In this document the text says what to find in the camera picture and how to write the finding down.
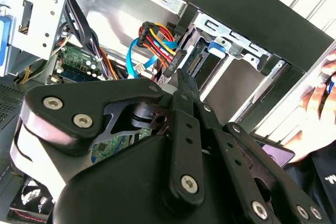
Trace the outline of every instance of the phone screen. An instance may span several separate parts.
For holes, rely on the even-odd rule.
[[[261,147],[280,167],[284,167],[295,154],[285,148],[276,148],[265,144]]]

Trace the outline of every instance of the fan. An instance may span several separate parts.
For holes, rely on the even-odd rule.
[[[45,222],[54,207],[53,198],[47,187],[40,182],[24,176],[25,182],[21,185],[11,203],[10,217],[30,222]]]
[[[54,207],[53,198],[48,189],[34,180],[22,188],[22,211],[48,215]]]

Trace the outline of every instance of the person's hand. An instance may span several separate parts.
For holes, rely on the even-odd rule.
[[[336,60],[336,55],[331,54],[328,60]],[[324,66],[322,72],[332,75],[336,72],[336,62]],[[299,107],[306,113],[302,130],[285,145],[285,148],[296,154],[291,162],[302,160],[309,153],[324,148],[336,140],[336,86],[332,88],[320,111],[325,90],[326,85],[321,83],[313,93],[306,95],[300,102]]]

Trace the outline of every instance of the green circuit board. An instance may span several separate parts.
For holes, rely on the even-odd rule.
[[[141,129],[139,132],[139,140],[151,135],[151,130]],[[130,145],[131,136],[116,136],[110,140],[96,144],[92,149],[93,162],[99,162],[115,153],[125,149]]]
[[[90,73],[94,77],[102,74],[100,63],[94,58],[75,46],[64,47],[59,53],[62,60],[62,66],[71,67],[84,74]]]

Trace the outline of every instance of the silver screw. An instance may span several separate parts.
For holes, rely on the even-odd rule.
[[[89,128],[93,124],[92,118],[85,114],[75,115],[73,120],[74,124],[80,128]]]
[[[306,220],[309,219],[309,215],[308,215],[307,211],[305,211],[305,209],[303,207],[301,207],[300,205],[297,205],[296,208],[298,209],[298,211],[302,215],[302,217],[304,217]]]
[[[158,92],[158,89],[153,85],[149,85],[149,88],[155,92]]]
[[[239,129],[237,126],[232,125],[232,128],[233,128],[236,132],[240,133],[240,129]]]
[[[47,97],[43,100],[43,105],[51,110],[59,110],[63,107],[63,103],[56,97]]]
[[[257,201],[253,201],[252,202],[252,208],[253,208],[253,211],[256,213],[256,215],[260,219],[267,220],[267,218],[268,218],[267,211],[261,203],[259,203]]]
[[[315,215],[316,218],[322,220],[322,215],[317,211],[315,207],[310,206],[310,211]]]
[[[208,105],[204,105],[204,109],[207,111],[207,112],[210,112],[211,111],[211,108],[208,106]]]
[[[181,97],[184,99],[184,100],[188,100],[188,97],[186,97],[185,95],[181,94]]]
[[[189,175],[184,175],[181,179],[181,184],[188,193],[190,194],[197,193],[198,185],[193,177]]]

